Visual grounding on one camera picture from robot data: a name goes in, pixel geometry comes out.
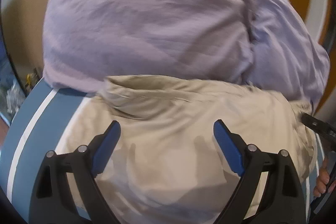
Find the crumpled cloth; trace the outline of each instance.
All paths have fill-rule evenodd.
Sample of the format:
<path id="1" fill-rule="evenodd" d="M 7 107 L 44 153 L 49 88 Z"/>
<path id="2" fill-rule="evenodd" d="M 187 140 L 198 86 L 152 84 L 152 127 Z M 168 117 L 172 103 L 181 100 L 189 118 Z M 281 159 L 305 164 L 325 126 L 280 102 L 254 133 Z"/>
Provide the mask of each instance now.
<path id="1" fill-rule="evenodd" d="M 121 223 L 214 222 L 239 181 L 214 140 L 218 119 L 261 151 L 286 149 L 301 182 L 315 168 L 315 134 L 300 122 L 310 103 L 288 102 L 275 91 L 222 81 L 111 76 L 78 109 L 55 151 L 73 152 L 113 120 L 120 123 L 119 142 L 95 180 Z M 266 178 L 263 173 L 246 217 L 255 214 Z M 76 205 L 84 208 L 72 176 L 69 182 Z"/>
<path id="2" fill-rule="evenodd" d="M 43 54 L 54 88 L 167 75 L 250 83 L 313 108 L 329 73 L 288 0 L 49 0 Z"/>

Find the purple fabric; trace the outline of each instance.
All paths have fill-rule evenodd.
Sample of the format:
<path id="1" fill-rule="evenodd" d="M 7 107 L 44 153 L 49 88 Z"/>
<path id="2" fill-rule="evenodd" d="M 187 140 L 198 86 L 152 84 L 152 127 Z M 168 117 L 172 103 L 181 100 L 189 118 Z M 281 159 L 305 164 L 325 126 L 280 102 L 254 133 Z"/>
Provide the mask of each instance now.
<path id="1" fill-rule="evenodd" d="M 253 61 L 249 10 L 250 0 L 49 0 L 45 80 L 84 92 L 108 75 L 241 84 Z"/>
<path id="2" fill-rule="evenodd" d="M 47 83 L 84 92 L 108 75 L 168 75 L 316 106 L 329 72 L 288 0 L 49 0 L 43 52 Z"/>
<path id="3" fill-rule="evenodd" d="M 287 100 L 305 99 L 315 109 L 329 75 L 329 57 L 313 42 L 288 0 L 253 0 L 254 64 L 247 80 Z"/>

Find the human hand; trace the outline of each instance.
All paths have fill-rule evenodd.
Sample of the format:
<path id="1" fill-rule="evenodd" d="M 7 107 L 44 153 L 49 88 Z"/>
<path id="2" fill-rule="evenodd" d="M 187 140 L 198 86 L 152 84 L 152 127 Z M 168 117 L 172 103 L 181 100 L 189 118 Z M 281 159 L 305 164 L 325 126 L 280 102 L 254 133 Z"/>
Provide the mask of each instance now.
<path id="1" fill-rule="evenodd" d="M 316 197 L 320 197 L 321 194 L 326 192 L 326 185 L 329 183 L 329 174 L 327 172 L 328 158 L 325 157 L 322 167 L 320 168 L 319 176 L 316 179 L 316 186 L 313 191 L 313 195 Z M 330 185 L 328 189 L 328 193 L 331 193 L 336 186 L 336 180 Z"/>

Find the beige fabric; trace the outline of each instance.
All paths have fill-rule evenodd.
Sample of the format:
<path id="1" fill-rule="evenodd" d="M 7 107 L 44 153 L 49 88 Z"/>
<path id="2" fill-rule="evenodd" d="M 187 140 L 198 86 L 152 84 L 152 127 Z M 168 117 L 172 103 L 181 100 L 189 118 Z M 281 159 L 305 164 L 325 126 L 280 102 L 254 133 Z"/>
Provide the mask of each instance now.
<path id="1" fill-rule="evenodd" d="M 96 181 L 118 219 L 212 223 L 239 181 L 213 138 L 214 122 L 222 119 L 262 151 L 288 150 L 303 181 L 317 157 L 314 133 L 298 120 L 301 112 L 310 111 L 308 102 L 288 102 L 278 92 L 251 86 L 112 76 L 101 95 L 82 106 L 62 151 L 88 144 L 117 120 L 121 138 Z M 266 174 L 247 216 L 256 212 L 265 182 Z M 81 205 L 75 191 L 74 196 Z"/>

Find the white stripe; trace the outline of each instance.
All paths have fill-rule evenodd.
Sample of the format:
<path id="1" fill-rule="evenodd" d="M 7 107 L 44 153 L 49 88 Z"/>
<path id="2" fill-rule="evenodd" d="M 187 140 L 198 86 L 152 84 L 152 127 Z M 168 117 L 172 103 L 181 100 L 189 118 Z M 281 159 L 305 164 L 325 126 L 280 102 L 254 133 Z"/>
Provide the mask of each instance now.
<path id="1" fill-rule="evenodd" d="M 55 152 L 56 154 L 63 154 L 64 148 L 66 147 L 66 143 L 68 140 L 68 137 L 72 133 L 72 129 L 74 125 L 76 124 L 78 120 L 78 116 L 82 112 L 83 108 L 87 105 L 87 103 L 91 100 L 89 97 L 84 97 L 79 106 L 77 107 L 76 111 L 72 115 L 70 121 L 68 122 L 68 125 L 66 126 L 65 130 L 63 131 L 63 134 L 61 138 L 58 141 L 58 144 L 56 145 Z"/>
<path id="2" fill-rule="evenodd" d="M 9 199 L 10 202 L 12 202 L 12 190 L 13 190 L 13 183 L 14 183 L 14 176 L 16 173 L 16 167 L 17 163 L 19 162 L 19 158 L 21 156 L 22 150 L 26 144 L 26 141 L 33 130 L 37 120 L 40 118 L 41 114 L 47 107 L 47 105 L 50 103 L 50 101 L 54 98 L 58 90 L 52 90 L 48 96 L 44 99 L 42 104 L 39 106 L 31 120 L 29 121 L 25 131 L 23 132 L 20 141 L 17 145 L 17 148 L 14 152 L 14 156 L 12 159 L 12 163 L 9 169 L 9 175 L 8 175 L 8 182 L 7 182 L 7 198 Z"/>
<path id="3" fill-rule="evenodd" d="M 319 162 L 318 162 L 318 160 L 316 160 L 316 163 L 315 163 L 315 166 L 316 166 L 316 177 L 318 177 L 319 176 L 319 172 L 320 172 L 320 167 L 319 167 Z"/>
<path id="4" fill-rule="evenodd" d="M 306 178 L 306 220 L 308 219 L 308 212 L 310 206 L 310 183 L 309 177 Z"/>
<path id="5" fill-rule="evenodd" d="M 140 214 L 140 212 L 138 211 L 138 210 L 136 210 L 127 200 L 126 200 L 126 198 L 124 198 L 123 196 L 122 196 L 122 194 L 121 193 L 119 193 L 119 192 L 115 192 L 115 195 L 118 197 L 118 198 L 120 198 L 120 200 L 131 210 L 131 211 L 133 211 L 134 213 L 136 213 L 137 215 L 141 215 Z"/>
<path id="6" fill-rule="evenodd" d="M 321 143 L 321 139 L 320 139 L 320 136 L 318 134 L 316 134 L 316 136 L 317 136 L 317 141 L 319 143 L 320 150 L 321 150 L 321 153 L 322 153 L 322 160 L 324 160 L 324 151 L 323 151 L 323 146 L 322 146 L 322 143 Z"/>
<path id="7" fill-rule="evenodd" d="M 328 0 L 309 0 L 305 25 L 314 43 L 320 39 L 327 9 Z"/>

